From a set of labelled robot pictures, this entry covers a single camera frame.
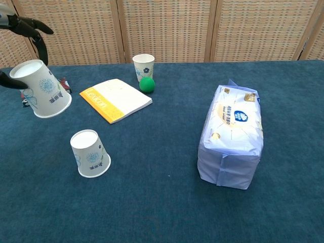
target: notebook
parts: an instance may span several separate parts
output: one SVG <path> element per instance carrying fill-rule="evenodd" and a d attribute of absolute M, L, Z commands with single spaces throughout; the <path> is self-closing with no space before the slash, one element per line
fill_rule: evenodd
<path fill-rule="evenodd" d="M 110 124 L 152 103 L 150 97 L 117 78 L 94 85 L 80 95 Z"/>

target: woven screen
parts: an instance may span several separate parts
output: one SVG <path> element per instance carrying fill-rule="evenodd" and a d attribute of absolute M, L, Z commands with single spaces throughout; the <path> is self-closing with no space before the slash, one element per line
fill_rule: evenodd
<path fill-rule="evenodd" d="M 156 62 L 204 61 L 210 0 L 117 2 L 126 61 L 140 53 L 152 54 Z"/>
<path fill-rule="evenodd" d="M 119 63 L 110 1 L 19 0 L 26 17 L 43 21 L 49 65 Z"/>
<path fill-rule="evenodd" d="M 315 42 L 307 55 L 307 59 L 324 60 L 324 24 L 322 25 Z"/>
<path fill-rule="evenodd" d="M 14 10 L 10 1 L 0 0 Z M 14 67 L 19 63 L 33 59 L 24 37 L 9 30 L 0 29 L 0 67 Z"/>
<path fill-rule="evenodd" d="M 218 1 L 211 61 L 292 60 L 317 3 Z"/>

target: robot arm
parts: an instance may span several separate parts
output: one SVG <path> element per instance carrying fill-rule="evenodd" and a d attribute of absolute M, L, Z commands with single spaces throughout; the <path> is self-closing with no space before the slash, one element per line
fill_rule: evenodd
<path fill-rule="evenodd" d="M 45 42 L 40 33 L 35 30 L 39 29 L 46 34 L 53 34 L 50 27 L 39 20 L 17 16 L 14 11 L 6 5 L 0 4 L 0 29 L 8 29 L 13 33 L 31 38 L 36 46 L 39 58 L 48 64 L 48 56 Z M 0 71 L 0 85 L 11 89 L 26 89 L 27 85 L 23 82 L 14 80 Z"/>

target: paper cup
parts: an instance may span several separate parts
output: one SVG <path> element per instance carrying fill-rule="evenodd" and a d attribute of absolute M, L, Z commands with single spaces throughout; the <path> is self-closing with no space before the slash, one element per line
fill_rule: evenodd
<path fill-rule="evenodd" d="M 30 60 L 14 67 L 10 77 L 24 82 L 28 89 L 20 90 L 34 114 L 50 118 L 62 113 L 71 104 L 71 95 L 61 86 L 42 60 Z"/>
<path fill-rule="evenodd" d="M 140 54 L 133 57 L 138 82 L 143 77 L 153 78 L 153 65 L 155 58 L 150 54 Z"/>
<path fill-rule="evenodd" d="M 105 173 L 111 164 L 98 134 L 93 130 L 82 130 L 70 141 L 77 169 L 83 177 L 95 178 Z"/>

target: table surface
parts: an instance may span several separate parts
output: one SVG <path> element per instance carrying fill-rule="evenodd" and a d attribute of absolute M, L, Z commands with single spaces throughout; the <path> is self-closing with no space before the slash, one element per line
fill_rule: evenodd
<path fill-rule="evenodd" d="M 51 66 L 72 87 L 59 116 L 37 118 L 0 87 L 0 242 L 323 242 L 324 62 L 156 63 L 153 104 L 109 124 L 80 95 L 132 64 Z M 264 148 L 248 190 L 203 181 L 208 108 L 232 78 L 261 97 Z M 111 156 L 79 175 L 69 144 L 98 132 Z"/>

